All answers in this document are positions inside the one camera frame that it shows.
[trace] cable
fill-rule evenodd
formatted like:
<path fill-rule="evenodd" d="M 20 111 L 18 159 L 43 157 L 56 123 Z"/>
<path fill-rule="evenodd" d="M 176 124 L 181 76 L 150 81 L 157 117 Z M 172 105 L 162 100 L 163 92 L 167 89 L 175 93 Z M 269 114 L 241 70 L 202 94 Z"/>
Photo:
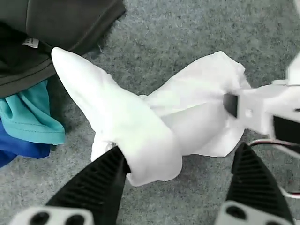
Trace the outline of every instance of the cable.
<path fill-rule="evenodd" d="M 285 147 L 292 147 L 292 146 L 298 146 L 297 144 L 294 144 L 292 142 L 286 142 L 286 141 L 281 141 L 277 139 L 257 139 L 252 142 L 249 142 L 247 145 L 249 147 L 253 147 L 259 144 L 271 144 L 271 145 L 280 145 L 280 146 L 285 146 Z"/>
<path fill-rule="evenodd" d="M 282 187 L 279 187 L 281 193 L 287 198 L 300 199 L 300 193 L 297 192 L 287 192 Z"/>
<path fill-rule="evenodd" d="M 257 139 L 257 140 L 249 142 L 247 145 L 249 147 L 254 147 L 254 146 L 260 145 L 260 144 L 279 145 L 279 146 L 284 146 L 284 147 L 300 147 L 298 144 L 294 144 L 292 142 L 281 141 L 281 140 L 277 140 L 277 139 Z M 290 149 L 286 149 L 286 150 L 282 150 L 282 151 L 284 151 L 285 153 L 288 153 L 289 155 L 295 156 L 295 153 L 293 151 L 291 151 Z M 287 198 L 300 199 L 300 192 L 287 192 L 280 186 L 279 186 L 279 189 L 280 189 L 281 193 Z"/>

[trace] clothing label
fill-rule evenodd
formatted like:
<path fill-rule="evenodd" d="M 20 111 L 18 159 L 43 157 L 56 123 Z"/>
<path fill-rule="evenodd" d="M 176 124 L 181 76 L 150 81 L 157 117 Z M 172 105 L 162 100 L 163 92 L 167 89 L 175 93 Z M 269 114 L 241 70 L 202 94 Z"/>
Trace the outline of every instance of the clothing label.
<path fill-rule="evenodd" d="M 38 43 L 39 43 L 39 40 L 31 38 L 31 37 L 28 37 L 23 42 L 23 45 L 27 45 L 27 46 L 29 46 L 31 48 L 38 48 Z"/>

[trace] white fabric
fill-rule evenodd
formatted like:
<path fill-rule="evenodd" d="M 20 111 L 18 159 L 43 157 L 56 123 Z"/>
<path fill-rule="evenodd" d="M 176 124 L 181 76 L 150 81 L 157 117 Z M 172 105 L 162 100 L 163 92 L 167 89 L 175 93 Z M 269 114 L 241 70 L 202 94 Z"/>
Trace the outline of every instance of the white fabric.
<path fill-rule="evenodd" d="M 95 144 L 119 146 L 132 185 L 171 180 L 180 173 L 182 156 L 176 136 L 141 98 L 74 53 L 54 48 L 52 60 L 67 92 L 96 132 Z"/>
<path fill-rule="evenodd" d="M 181 155 L 224 157 L 244 132 L 222 99 L 227 92 L 251 87 L 244 67 L 223 52 L 196 60 L 140 97 L 78 55 L 54 48 L 52 60 L 96 132 L 91 160 L 117 143 L 132 170 L 132 185 L 172 179 L 180 172 Z"/>
<path fill-rule="evenodd" d="M 177 135 L 182 155 L 224 157 L 244 126 L 225 111 L 223 95 L 251 88 L 244 71 L 224 52 L 216 52 L 189 64 L 143 99 Z"/>

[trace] teal shirt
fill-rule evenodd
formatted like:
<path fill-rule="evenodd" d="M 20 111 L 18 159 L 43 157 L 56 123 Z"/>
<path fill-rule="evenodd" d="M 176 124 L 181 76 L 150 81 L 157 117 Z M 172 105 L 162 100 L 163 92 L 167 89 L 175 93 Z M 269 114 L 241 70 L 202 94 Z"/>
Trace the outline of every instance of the teal shirt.
<path fill-rule="evenodd" d="M 47 80 L 0 99 L 0 118 L 10 136 L 34 143 L 64 143 L 64 127 L 50 116 L 46 87 Z"/>

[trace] carpet floor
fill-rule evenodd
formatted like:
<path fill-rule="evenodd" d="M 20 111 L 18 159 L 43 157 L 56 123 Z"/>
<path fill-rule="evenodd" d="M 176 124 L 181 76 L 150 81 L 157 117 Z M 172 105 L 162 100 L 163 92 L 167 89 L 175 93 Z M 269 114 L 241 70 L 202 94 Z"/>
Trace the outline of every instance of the carpet floor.
<path fill-rule="evenodd" d="M 127 0 L 127 12 L 85 57 L 123 88 L 149 94 L 192 61 L 224 51 L 246 68 L 253 87 L 282 79 L 300 50 L 300 18 L 293 1 Z M 45 159 L 16 158 L 0 169 L 0 224 L 45 203 L 90 162 L 94 132 L 57 77 L 49 81 L 52 115 L 66 143 Z M 247 131 L 245 140 L 260 137 Z M 256 152 L 280 185 L 300 187 L 300 163 L 270 147 Z M 184 157 L 180 175 L 143 187 L 126 183 L 118 225 L 212 225 L 225 199 L 233 154 Z M 288 199 L 300 219 L 300 201 Z"/>

